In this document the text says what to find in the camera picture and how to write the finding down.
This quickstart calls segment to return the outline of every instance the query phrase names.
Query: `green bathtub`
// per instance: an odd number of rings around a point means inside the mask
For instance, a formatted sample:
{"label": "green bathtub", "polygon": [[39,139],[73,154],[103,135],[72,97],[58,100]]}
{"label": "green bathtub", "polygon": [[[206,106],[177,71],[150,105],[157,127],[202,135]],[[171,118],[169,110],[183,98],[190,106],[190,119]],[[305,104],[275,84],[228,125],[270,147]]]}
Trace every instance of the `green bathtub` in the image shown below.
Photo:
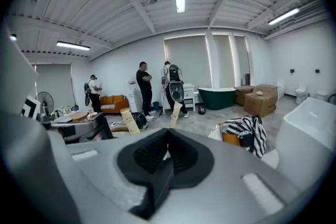
{"label": "green bathtub", "polygon": [[219,110],[228,108],[235,103],[235,88],[198,88],[198,92],[203,99],[204,106],[207,109]]}

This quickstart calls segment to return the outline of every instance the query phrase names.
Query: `white dresser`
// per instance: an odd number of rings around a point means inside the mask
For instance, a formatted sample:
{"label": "white dresser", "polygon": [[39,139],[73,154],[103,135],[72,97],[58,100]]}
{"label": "white dresser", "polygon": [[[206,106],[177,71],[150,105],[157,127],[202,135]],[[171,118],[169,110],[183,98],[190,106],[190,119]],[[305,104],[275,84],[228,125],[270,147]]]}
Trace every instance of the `white dresser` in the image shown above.
{"label": "white dresser", "polygon": [[[191,83],[185,83],[183,85],[184,89],[184,103],[186,108],[193,108],[195,112],[195,85],[192,85]],[[165,91],[164,89],[161,88],[161,104],[163,108],[163,114],[165,114],[166,109],[170,109],[170,105],[168,103],[167,97],[165,96]]]}

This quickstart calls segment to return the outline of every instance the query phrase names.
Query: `person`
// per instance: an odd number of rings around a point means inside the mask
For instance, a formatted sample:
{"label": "person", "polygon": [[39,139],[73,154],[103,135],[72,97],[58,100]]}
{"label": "person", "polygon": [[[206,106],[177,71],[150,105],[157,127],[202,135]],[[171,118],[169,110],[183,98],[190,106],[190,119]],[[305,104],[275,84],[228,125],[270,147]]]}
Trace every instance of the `person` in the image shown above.
{"label": "person", "polygon": [[152,86],[151,80],[152,76],[147,72],[147,64],[145,62],[141,62],[139,65],[139,70],[136,72],[137,82],[140,87],[141,95],[142,95],[142,109],[143,113],[146,116],[146,119],[151,120],[154,118],[153,113],[156,111],[151,110],[151,102],[152,102]]}
{"label": "person", "polygon": [[100,109],[100,100],[99,100],[99,93],[98,91],[101,91],[101,88],[98,88],[96,85],[96,76],[91,75],[90,80],[88,81],[88,85],[90,87],[91,92],[89,93],[93,110],[97,113],[102,112]]}
{"label": "person", "polygon": [[[166,96],[167,96],[167,100],[168,100],[168,103],[170,105],[170,108],[173,111],[174,106],[175,106],[175,101],[173,100],[173,98],[170,94],[170,88],[169,88],[169,84],[170,84],[169,67],[170,67],[170,65],[171,64],[170,64],[169,61],[166,61],[164,63],[164,67],[161,69],[161,80],[162,80],[161,82],[162,82],[162,85],[165,88],[165,92],[166,92]],[[179,75],[180,81],[182,81],[182,74],[181,74],[180,69],[178,70],[178,75]],[[180,102],[180,104],[182,105],[181,111],[184,114],[184,117],[185,118],[189,117],[189,113],[188,113],[187,108],[185,107],[184,101]]]}

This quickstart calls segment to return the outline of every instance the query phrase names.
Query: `zigzag pattern fabric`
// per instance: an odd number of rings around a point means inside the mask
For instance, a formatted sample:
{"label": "zigzag pattern fabric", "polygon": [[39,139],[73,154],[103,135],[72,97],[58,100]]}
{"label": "zigzag pattern fabric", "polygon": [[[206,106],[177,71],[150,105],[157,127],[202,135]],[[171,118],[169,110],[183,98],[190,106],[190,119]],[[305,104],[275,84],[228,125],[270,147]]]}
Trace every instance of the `zigzag pattern fabric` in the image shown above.
{"label": "zigzag pattern fabric", "polygon": [[221,133],[237,135],[240,145],[262,158],[266,148],[266,131],[259,116],[231,118],[220,125]]}

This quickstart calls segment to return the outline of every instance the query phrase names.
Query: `black t-shirt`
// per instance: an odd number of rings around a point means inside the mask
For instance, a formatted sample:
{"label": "black t-shirt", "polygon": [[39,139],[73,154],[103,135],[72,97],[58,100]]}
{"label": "black t-shirt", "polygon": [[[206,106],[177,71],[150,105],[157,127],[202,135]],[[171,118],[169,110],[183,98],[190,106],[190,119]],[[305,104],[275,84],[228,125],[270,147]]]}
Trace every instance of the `black t-shirt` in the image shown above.
{"label": "black t-shirt", "polygon": [[149,81],[144,81],[142,78],[149,76],[149,74],[146,71],[138,70],[136,72],[137,75],[137,82],[139,84],[140,90],[146,90],[151,89],[151,83]]}

